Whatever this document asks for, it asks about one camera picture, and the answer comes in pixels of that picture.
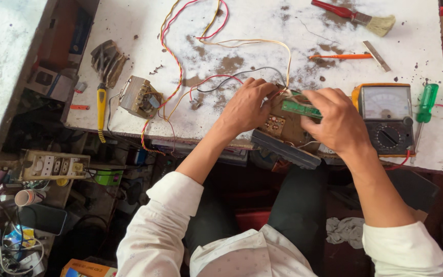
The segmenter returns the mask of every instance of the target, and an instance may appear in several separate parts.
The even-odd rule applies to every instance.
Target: orange tool
[[[89,110],[90,106],[87,105],[71,105],[69,106],[70,109],[72,110]]]
[[[321,56],[321,55],[313,55],[310,56],[309,59],[312,58],[333,58],[333,59],[345,59],[345,60],[351,60],[351,59],[372,59],[372,54],[353,54],[353,55],[332,55],[332,56]]]

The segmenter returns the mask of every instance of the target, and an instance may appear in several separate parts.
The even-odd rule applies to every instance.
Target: hand
[[[271,110],[269,101],[264,102],[262,106],[261,103],[274,91],[278,91],[278,87],[272,83],[263,79],[247,79],[228,102],[215,124],[234,138],[240,133],[259,127],[266,122]]]
[[[348,154],[356,155],[372,148],[362,117],[342,90],[304,90],[302,94],[323,115],[320,124],[306,116],[302,116],[300,121],[302,128],[316,140],[334,150],[343,159]]]

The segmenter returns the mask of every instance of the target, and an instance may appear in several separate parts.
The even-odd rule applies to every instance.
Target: black phone
[[[59,236],[63,231],[67,211],[42,204],[23,206],[18,213],[20,224]]]

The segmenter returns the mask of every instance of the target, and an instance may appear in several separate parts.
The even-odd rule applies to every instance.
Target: black pants
[[[292,166],[271,210],[268,224],[289,239],[309,261],[316,275],[323,275],[326,239],[325,192],[327,170]],[[185,242],[190,254],[198,246],[240,233],[235,215],[205,187],[197,214],[191,217]]]

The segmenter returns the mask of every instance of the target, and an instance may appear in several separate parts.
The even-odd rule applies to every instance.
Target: person's left hand
[[[249,78],[226,105],[215,124],[236,137],[240,133],[264,124],[271,110],[270,101],[264,98],[278,91],[278,87],[264,79]]]

